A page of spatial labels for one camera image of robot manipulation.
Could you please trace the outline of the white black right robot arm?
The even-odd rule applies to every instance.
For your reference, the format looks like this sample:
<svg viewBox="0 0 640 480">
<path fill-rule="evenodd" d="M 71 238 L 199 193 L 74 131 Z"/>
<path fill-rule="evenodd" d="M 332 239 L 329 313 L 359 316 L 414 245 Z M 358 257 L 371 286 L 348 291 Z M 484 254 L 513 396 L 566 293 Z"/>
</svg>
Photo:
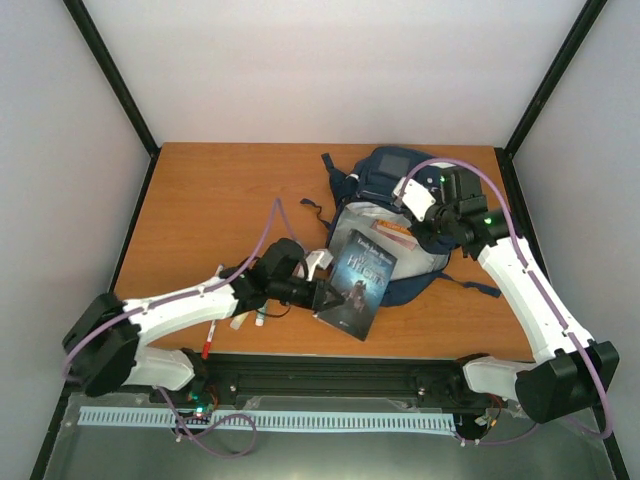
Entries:
<svg viewBox="0 0 640 480">
<path fill-rule="evenodd" d="M 608 411 L 607 389 L 620 361 L 614 345 L 596 341 L 569 312 L 517 234 L 508 206 L 488 209 L 482 188 L 495 185 L 483 172 L 451 160 L 435 196 L 414 179 L 431 164 L 419 164 L 394 191 L 411 213 L 411 233 L 424 244 L 453 238 L 495 282 L 533 355 L 530 363 L 470 356 L 462 364 L 467 388 L 518 403 L 538 424 L 595 405 Z"/>
</svg>

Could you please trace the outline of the orange Treehouse book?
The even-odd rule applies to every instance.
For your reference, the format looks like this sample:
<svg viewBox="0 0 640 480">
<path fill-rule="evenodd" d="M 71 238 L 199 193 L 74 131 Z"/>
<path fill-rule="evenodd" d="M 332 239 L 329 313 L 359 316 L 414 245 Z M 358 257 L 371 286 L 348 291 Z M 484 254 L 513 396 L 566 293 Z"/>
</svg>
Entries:
<svg viewBox="0 0 640 480">
<path fill-rule="evenodd" d="M 407 250 L 413 251 L 418 245 L 417 240 L 412 236 L 411 232 L 399 224 L 376 219 L 372 222 L 371 228 Z"/>
</svg>

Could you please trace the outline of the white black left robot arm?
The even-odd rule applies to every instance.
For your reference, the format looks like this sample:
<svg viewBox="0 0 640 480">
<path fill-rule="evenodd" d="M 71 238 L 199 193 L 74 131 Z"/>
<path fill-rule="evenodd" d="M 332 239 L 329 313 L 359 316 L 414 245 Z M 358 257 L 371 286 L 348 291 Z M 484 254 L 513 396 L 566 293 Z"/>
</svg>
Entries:
<svg viewBox="0 0 640 480">
<path fill-rule="evenodd" d="M 340 306 L 343 296 L 316 270 L 333 257 L 326 249 L 307 253 L 281 238 L 264 253 L 221 270 L 182 290 L 122 300 L 107 292 L 94 298 L 62 341 L 63 372 L 89 397 L 123 386 L 162 387 L 186 402 L 201 400 L 208 378 L 185 348 L 162 350 L 153 342 L 205 322 L 256 311 L 270 300 L 320 313 Z"/>
</svg>

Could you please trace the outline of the navy blue student backpack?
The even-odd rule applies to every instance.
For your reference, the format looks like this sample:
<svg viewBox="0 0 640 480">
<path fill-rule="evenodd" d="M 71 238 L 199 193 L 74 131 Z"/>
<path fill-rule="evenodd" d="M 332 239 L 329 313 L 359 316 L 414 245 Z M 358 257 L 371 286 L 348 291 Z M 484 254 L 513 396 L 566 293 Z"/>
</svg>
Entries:
<svg viewBox="0 0 640 480">
<path fill-rule="evenodd" d="M 344 303 L 364 309 L 401 306 L 414 300 L 444 273 L 456 248 L 438 234 L 421 245 L 409 231 L 409 211 L 395 204 L 394 189 L 428 153 L 399 147 L 375 148 L 346 173 L 321 155 L 334 199 L 326 246 L 334 257 L 331 283 Z"/>
</svg>

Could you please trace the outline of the green white glue stick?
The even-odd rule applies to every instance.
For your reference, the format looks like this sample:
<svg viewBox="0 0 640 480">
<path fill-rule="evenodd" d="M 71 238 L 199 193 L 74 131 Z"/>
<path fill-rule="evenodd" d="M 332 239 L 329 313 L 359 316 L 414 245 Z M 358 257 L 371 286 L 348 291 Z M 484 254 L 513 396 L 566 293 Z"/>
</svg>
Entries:
<svg viewBox="0 0 640 480">
<path fill-rule="evenodd" d="M 258 327 L 262 327 L 265 323 L 266 318 L 267 318 L 267 308 L 266 306 L 263 306 L 256 311 L 255 325 Z"/>
</svg>

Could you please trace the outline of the dark blue Heights book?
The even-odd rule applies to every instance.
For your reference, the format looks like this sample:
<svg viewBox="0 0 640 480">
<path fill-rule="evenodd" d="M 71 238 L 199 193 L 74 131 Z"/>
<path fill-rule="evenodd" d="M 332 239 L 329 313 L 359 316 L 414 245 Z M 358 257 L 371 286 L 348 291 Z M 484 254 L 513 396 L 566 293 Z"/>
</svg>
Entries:
<svg viewBox="0 0 640 480">
<path fill-rule="evenodd" d="M 376 242 L 352 229 L 329 276 L 343 302 L 316 313 L 324 323 L 364 341 L 381 306 L 397 259 Z"/>
</svg>

